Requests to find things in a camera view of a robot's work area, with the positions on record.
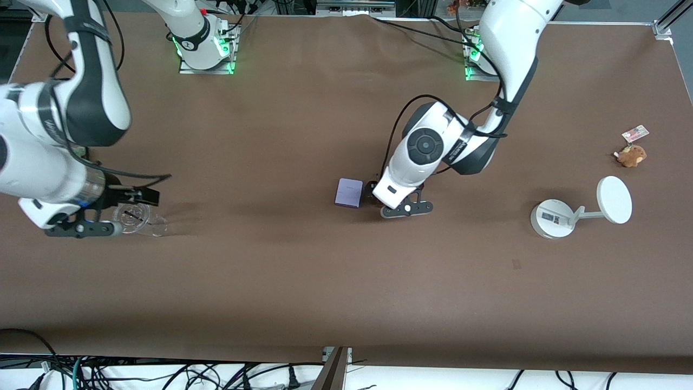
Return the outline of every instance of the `metal frame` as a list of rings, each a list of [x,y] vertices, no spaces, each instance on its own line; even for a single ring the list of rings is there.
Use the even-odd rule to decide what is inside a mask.
[[[344,376],[349,364],[349,349],[337,347],[330,354],[327,363],[320,370],[315,383],[310,390],[342,390],[344,388]]]
[[[662,17],[652,23],[652,31],[658,40],[671,40],[672,25],[693,8],[693,0],[678,0]]]

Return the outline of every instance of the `black cable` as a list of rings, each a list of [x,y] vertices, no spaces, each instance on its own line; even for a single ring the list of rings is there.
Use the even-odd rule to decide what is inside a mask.
[[[220,383],[221,378],[219,378],[219,373],[216,374],[218,380],[212,380],[211,378],[207,377],[207,376],[204,374],[204,373],[206,373],[207,371],[210,371],[210,370],[212,370],[213,372],[216,372],[216,371],[214,370],[214,366],[215,366],[215,365],[216,365],[216,364],[212,364],[212,365],[210,365],[210,366],[206,366],[206,368],[205,368],[204,370],[202,370],[202,372],[200,372],[200,373],[198,373],[198,372],[195,371],[195,370],[192,370],[192,372],[194,372],[196,375],[193,376],[193,377],[188,378],[188,382],[187,382],[186,385],[185,385],[185,390],[189,390],[189,389],[193,386],[193,384],[195,384],[195,381],[198,380],[198,379],[201,380],[201,381],[202,381],[202,380],[206,380],[207,382],[214,383],[214,384],[216,385],[216,388],[215,388],[215,389],[219,389],[219,388],[221,387],[221,383]]]
[[[116,25],[116,30],[118,31],[118,38],[120,38],[121,40],[121,59],[118,61],[118,66],[116,66],[116,70],[118,71],[123,65],[123,60],[125,59],[125,40],[123,39],[123,31],[121,30],[121,25],[118,23],[116,15],[113,15],[113,10],[111,10],[111,6],[108,5],[108,1],[106,0],[103,0],[103,3],[106,5],[108,13],[111,14],[111,19],[113,19],[113,23]]]
[[[14,363],[14,364],[8,364],[7,366],[0,366],[0,370],[3,368],[12,368],[12,367],[18,367],[18,366],[25,366],[24,368],[29,368],[31,364],[34,364],[35,362],[38,362],[36,359],[29,359],[28,362],[22,362],[22,363]]]
[[[433,100],[439,102],[440,104],[444,105],[445,108],[447,108],[448,111],[453,115],[453,117],[459,122],[460,126],[462,126],[462,128],[466,127],[466,124],[464,122],[462,122],[462,120],[459,118],[459,116],[457,115],[455,110],[453,110],[453,108],[450,107],[449,104],[447,104],[443,99],[440,99],[438,96],[433,96],[431,94],[422,94],[422,95],[418,95],[418,96],[414,97],[412,100],[409,100],[407,102],[407,104],[404,105],[404,108],[402,108],[402,110],[399,112],[399,115],[397,115],[397,119],[395,119],[394,125],[392,126],[392,132],[390,133],[389,140],[387,141],[387,149],[385,149],[385,159],[383,160],[383,165],[380,168],[380,177],[381,178],[383,177],[383,174],[385,173],[385,166],[387,165],[387,157],[389,156],[389,150],[390,150],[390,147],[392,146],[392,138],[394,137],[395,130],[397,130],[397,125],[399,124],[399,120],[402,119],[402,115],[404,115],[404,112],[407,110],[407,108],[409,108],[410,105],[412,105],[412,103],[414,103],[415,101],[417,101],[419,99],[423,99],[423,98],[433,99]],[[488,137],[488,138],[505,138],[507,136],[505,134],[496,135],[496,134],[492,134],[492,133],[488,133],[488,134],[482,133],[478,130],[474,130],[474,135],[477,135],[479,137]]]
[[[566,371],[566,373],[568,373],[568,377],[570,378],[570,383],[566,382],[565,380],[563,380],[563,378],[561,378],[561,373],[559,371],[554,371],[554,373],[556,374],[556,378],[558,378],[561,381],[561,383],[566,385],[570,390],[577,390],[577,388],[575,387],[575,380],[573,379],[572,373],[570,371]]]
[[[181,367],[178,371],[176,371],[175,373],[173,373],[173,375],[166,381],[166,383],[164,384],[164,387],[162,387],[161,390],[166,390],[166,389],[168,388],[168,386],[171,384],[171,382],[173,382],[173,380],[174,380],[178,375],[180,375],[180,374],[182,374],[183,372],[187,371],[188,368],[190,368],[190,364],[186,364],[185,366]]]
[[[58,119],[60,120],[60,130],[61,130],[59,133],[61,135],[62,141],[65,143],[65,146],[66,146],[68,153],[70,154],[70,156],[73,159],[75,159],[80,164],[85,165],[86,167],[89,167],[92,169],[97,169],[97,170],[102,171],[104,173],[110,173],[110,174],[116,175],[116,176],[126,176],[129,178],[138,178],[138,179],[155,179],[155,181],[153,181],[147,185],[135,187],[135,188],[140,188],[140,189],[150,187],[154,184],[158,184],[158,183],[160,183],[166,179],[169,179],[172,176],[169,173],[167,173],[165,175],[146,175],[146,174],[142,174],[142,173],[130,173],[130,172],[126,172],[126,171],[119,171],[117,169],[110,169],[110,168],[102,167],[98,164],[94,164],[91,161],[86,161],[83,158],[77,156],[75,154],[75,151],[72,150],[72,148],[70,147],[70,142],[67,138],[67,125],[65,123],[65,120],[62,117],[62,109],[60,107],[60,102],[58,101],[58,97],[55,95],[55,88],[54,88],[55,83],[56,83],[56,80],[53,78],[50,78],[48,83],[47,83],[47,86],[48,86],[51,98],[53,99],[53,102],[55,103],[55,108],[58,111]]]
[[[515,380],[513,380],[513,383],[508,387],[508,390],[514,390],[515,386],[517,386],[518,381],[520,380],[520,377],[522,374],[525,373],[525,370],[519,370],[517,375],[515,375]]]
[[[605,390],[611,390],[611,381],[613,380],[613,377],[616,376],[618,373],[611,373],[608,376],[608,379],[606,380],[606,389]]]
[[[55,350],[53,349],[53,347],[48,343],[48,341],[46,341],[46,339],[44,339],[43,337],[41,337],[40,334],[38,334],[38,333],[36,333],[36,332],[33,332],[33,331],[31,331],[31,330],[19,329],[19,328],[3,328],[3,329],[0,329],[0,334],[1,334],[1,333],[21,333],[21,334],[28,334],[29,336],[32,336],[32,337],[38,339],[39,341],[41,341],[41,344],[43,344],[43,345],[48,349],[48,351],[51,353],[51,355],[53,356],[53,360],[55,361],[55,364],[56,364],[58,367],[62,367],[62,365],[61,365],[61,363],[60,363],[60,360],[58,359],[58,354],[55,353]]]
[[[245,16],[245,14],[242,14],[242,15],[240,16],[240,18],[238,18],[238,21],[237,21],[236,23],[234,23],[233,26],[227,28],[226,30],[222,30],[221,33],[222,33],[222,34],[225,34],[225,33],[228,33],[229,31],[233,30],[234,28],[236,28],[236,27],[243,21],[243,17],[244,17],[244,16]]]
[[[445,20],[443,20],[442,18],[440,18],[440,17],[438,17],[438,16],[433,15],[433,16],[429,16],[429,17],[426,18],[426,19],[437,20],[438,22],[441,22],[441,23],[443,24],[443,26],[449,28],[449,29],[452,30],[452,31],[455,31],[456,33],[461,33],[461,32],[462,32],[462,30],[457,29],[457,27],[453,27],[453,26],[450,25],[448,22],[446,22]]]
[[[118,19],[116,19],[116,15],[114,15],[113,11],[111,10],[111,6],[108,4],[106,0],[103,0],[103,3],[106,5],[106,9],[108,9],[108,13],[111,15],[111,18],[113,19],[114,24],[116,25],[116,30],[118,31],[118,37],[121,40],[121,59],[118,61],[118,65],[116,66],[116,70],[120,70],[121,66],[123,65],[123,60],[125,59],[125,40],[123,39],[123,31],[121,30],[121,25],[118,23]],[[53,19],[52,15],[48,15],[46,17],[46,21],[44,22],[44,33],[46,35],[46,43],[48,44],[49,49],[53,52],[53,55],[60,61],[63,60],[63,56],[61,56],[58,53],[58,50],[55,49],[55,46],[53,46],[53,40],[51,39],[51,20]],[[69,69],[72,73],[75,73],[75,69],[73,69],[70,65],[65,62],[63,64],[67,69]]]
[[[258,372],[258,373],[255,373],[255,374],[249,376],[249,377],[248,377],[248,380],[251,380],[252,378],[255,378],[256,376],[260,376],[260,375],[262,375],[262,374],[269,373],[270,371],[281,370],[282,368],[288,368],[289,366],[296,367],[296,366],[323,366],[323,365],[324,365],[323,363],[283,364],[283,365],[281,365],[281,366],[271,367],[271,368],[268,368],[268,369],[266,369],[266,370],[262,370],[262,371],[260,371],[260,372]],[[237,384],[237,385],[234,387],[234,390],[237,390],[237,388],[238,388],[240,385],[242,385],[242,384],[243,384],[243,383]]]
[[[253,368],[259,366],[257,363],[246,363],[241,367],[240,370],[236,371],[234,376],[229,379],[228,382],[224,385],[224,387],[221,388],[221,390],[228,390],[228,388],[233,385],[239,378],[243,377],[244,374],[247,374],[248,371],[252,370]]]
[[[462,41],[453,40],[453,39],[450,39],[450,38],[447,38],[447,37],[442,37],[442,36],[440,36],[440,35],[435,35],[435,34],[432,34],[432,33],[427,33],[427,32],[425,32],[425,31],[417,30],[417,29],[415,29],[415,28],[411,28],[411,27],[407,27],[407,26],[402,26],[401,24],[392,23],[392,22],[389,22],[389,21],[387,21],[387,20],[381,20],[381,19],[374,19],[374,20],[377,21],[377,22],[383,23],[383,24],[389,24],[390,26],[394,26],[394,27],[397,27],[397,28],[403,28],[403,29],[405,29],[405,30],[414,31],[415,33],[428,35],[429,37],[438,38],[438,39],[440,39],[440,40],[444,40],[444,41],[448,41],[448,42],[452,42],[452,43],[456,43],[456,44],[464,44],[464,42],[462,42]]]
[[[48,15],[46,17],[46,21],[44,22],[44,33],[46,34],[46,43],[48,44],[49,49],[53,52],[53,55],[55,55],[55,57],[58,60],[62,61],[63,57],[60,54],[58,54],[57,50],[55,50],[55,46],[53,46],[53,41],[51,40],[51,20],[52,19],[53,19],[53,16]],[[75,69],[72,69],[72,67],[70,65],[65,64],[65,67],[67,69],[70,69],[72,71],[72,73],[75,73]]]

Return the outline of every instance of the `card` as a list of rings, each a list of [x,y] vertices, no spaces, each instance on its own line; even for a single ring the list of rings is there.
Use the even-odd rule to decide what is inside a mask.
[[[645,135],[648,135],[649,131],[645,128],[645,126],[640,125],[633,130],[626,131],[625,133],[621,134],[623,138],[626,139],[626,142],[632,144],[636,140],[643,138]]]
[[[337,186],[337,196],[335,197],[335,204],[339,206],[358,208],[361,202],[362,190],[362,181],[341,178],[340,184]]]

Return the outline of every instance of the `lavender sticky note pad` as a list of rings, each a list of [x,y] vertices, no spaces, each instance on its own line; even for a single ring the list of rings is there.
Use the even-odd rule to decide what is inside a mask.
[[[337,186],[337,196],[335,197],[335,204],[339,206],[358,208],[361,202],[362,190],[362,181],[341,178],[340,184]]]

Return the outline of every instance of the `white floor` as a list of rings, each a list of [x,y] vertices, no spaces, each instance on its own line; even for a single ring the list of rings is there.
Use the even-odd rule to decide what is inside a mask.
[[[267,364],[255,369],[257,372],[273,365]],[[109,378],[158,378],[173,374],[181,366],[120,366],[106,368],[103,372]],[[216,367],[220,382],[230,378],[241,364],[224,364]],[[319,366],[299,366],[295,369],[297,379],[309,389],[317,377]],[[350,366],[346,375],[344,390],[363,390],[374,387],[374,390],[505,390],[512,383],[517,371],[513,370],[479,370],[466,368],[422,368],[422,367],[384,367],[384,366]],[[28,388],[43,373],[40,368],[22,368],[0,370],[0,390],[18,390]],[[580,390],[604,390],[608,373],[574,372],[575,386]],[[114,390],[161,390],[167,379],[152,382],[122,381],[112,382]],[[179,376],[171,383],[168,390],[182,390],[187,378]],[[288,371],[276,370],[251,380],[254,389],[276,388],[288,383]],[[71,389],[71,382],[66,381]],[[214,390],[210,382],[196,383],[191,390]],[[48,374],[41,385],[41,390],[61,390],[57,373]],[[515,390],[566,390],[553,371],[526,371]],[[619,373],[611,383],[611,390],[690,390],[693,389],[693,376],[628,374]]]

